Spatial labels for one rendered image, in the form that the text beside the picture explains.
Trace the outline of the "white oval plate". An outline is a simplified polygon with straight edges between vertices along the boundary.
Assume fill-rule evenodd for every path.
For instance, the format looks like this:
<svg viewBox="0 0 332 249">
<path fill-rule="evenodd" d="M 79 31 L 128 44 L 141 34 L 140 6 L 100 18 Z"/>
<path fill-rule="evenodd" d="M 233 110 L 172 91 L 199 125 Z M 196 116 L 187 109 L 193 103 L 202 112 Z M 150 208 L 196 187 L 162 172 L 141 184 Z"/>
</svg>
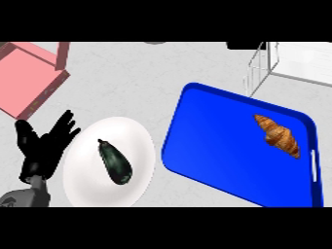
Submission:
<svg viewBox="0 0 332 249">
<path fill-rule="evenodd" d="M 73 142 L 64 188 L 75 206 L 132 206 L 148 187 L 156 164 L 150 133 L 132 119 L 97 122 Z"/>
</svg>

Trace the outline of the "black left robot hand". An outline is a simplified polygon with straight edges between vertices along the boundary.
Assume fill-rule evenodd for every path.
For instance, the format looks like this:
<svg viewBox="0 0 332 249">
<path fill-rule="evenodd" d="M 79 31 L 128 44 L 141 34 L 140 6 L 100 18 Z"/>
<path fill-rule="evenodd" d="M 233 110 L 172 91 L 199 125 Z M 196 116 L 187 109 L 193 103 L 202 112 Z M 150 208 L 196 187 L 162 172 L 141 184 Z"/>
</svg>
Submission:
<svg viewBox="0 0 332 249">
<path fill-rule="evenodd" d="M 82 132 L 81 128 L 73 129 L 75 125 L 75 113 L 70 110 L 42 136 L 38 136 L 26 120 L 17 120 L 19 147 L 26 155 L 20 176 L 23 182 L 27 183 L 33 176 L 41 176 L 45 180 L 52 177 L 66 149 Z"/>
</svg>

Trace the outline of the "dark green eggplant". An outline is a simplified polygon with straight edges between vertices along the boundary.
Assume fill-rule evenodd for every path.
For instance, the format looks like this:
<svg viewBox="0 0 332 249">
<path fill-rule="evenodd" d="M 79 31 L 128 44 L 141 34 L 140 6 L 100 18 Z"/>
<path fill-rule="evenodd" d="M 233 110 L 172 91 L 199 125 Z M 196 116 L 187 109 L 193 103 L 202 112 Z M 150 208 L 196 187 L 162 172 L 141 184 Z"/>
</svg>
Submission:
<svg viewBox="0 0 332 249">
<path fill-rule="evenodd" d="M 104 161 L 106 169 L 113 182 L 117 185 L 125 185 L 131 182 L 134 177 L 132 164 L 109 141 L 98 140 L 98 152 Z"/>
</svg>

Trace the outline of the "pink open box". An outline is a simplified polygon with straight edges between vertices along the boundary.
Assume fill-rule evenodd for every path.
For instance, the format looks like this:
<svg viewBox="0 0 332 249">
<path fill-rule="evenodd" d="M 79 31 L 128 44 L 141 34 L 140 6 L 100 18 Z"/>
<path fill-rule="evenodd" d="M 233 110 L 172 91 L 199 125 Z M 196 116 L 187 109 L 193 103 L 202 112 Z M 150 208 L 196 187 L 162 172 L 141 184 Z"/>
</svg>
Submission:
<svg viewBox="0 0 332 249">
<path fill-rule="evenodd" d="M 0 110 L 27 120 L 70 77 L 66 69 L 70 42 L 52 53 L 32 42 L 8 42 L 0 48 Z"/>
</svg>

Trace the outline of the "blue plastic tray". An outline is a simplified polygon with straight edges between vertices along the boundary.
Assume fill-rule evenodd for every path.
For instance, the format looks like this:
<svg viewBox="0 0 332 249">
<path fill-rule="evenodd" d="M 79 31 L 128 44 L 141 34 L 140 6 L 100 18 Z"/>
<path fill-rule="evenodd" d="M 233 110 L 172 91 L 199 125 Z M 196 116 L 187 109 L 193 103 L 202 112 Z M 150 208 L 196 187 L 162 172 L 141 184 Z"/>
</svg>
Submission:
<svg viewBox="0 0 332 249">
<path fill-rule="evenodd" d="M 267 143 L 258 115 L 293 131 L 298 158 Z M 185 85 L 162 159 L 171 171 L 262 206 L 324 205 L 312 118 L 224 89 Z"/>
</svg>

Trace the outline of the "dark appliance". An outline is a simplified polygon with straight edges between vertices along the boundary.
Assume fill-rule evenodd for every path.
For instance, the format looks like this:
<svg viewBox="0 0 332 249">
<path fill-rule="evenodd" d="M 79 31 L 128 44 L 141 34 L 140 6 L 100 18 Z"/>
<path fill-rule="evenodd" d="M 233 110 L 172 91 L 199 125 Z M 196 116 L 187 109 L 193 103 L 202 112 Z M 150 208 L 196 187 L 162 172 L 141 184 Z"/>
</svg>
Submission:
<svg viewBox="0 0 332 249">
<path fill-rule="evenodd" d="M 265 42 L 228 42 L 227 45 L 230 50 L 267 50 Z"/>
</svg>

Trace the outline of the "brown croissant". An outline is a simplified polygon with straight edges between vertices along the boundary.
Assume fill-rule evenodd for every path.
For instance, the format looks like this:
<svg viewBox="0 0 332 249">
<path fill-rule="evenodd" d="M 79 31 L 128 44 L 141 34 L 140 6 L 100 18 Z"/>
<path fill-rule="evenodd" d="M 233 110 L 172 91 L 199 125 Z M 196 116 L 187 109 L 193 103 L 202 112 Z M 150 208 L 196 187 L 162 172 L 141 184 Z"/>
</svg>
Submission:
<svg viewBox="0 0 332 249">
<path fill-rule="evenodd" d="M 302 157 L 302 150 L 293 131 L 264 115 L 255 114 L 253 117 L 265 132 L 268 145 L 277 147 L 292 157 L 299 159 Z"/>
</svg>

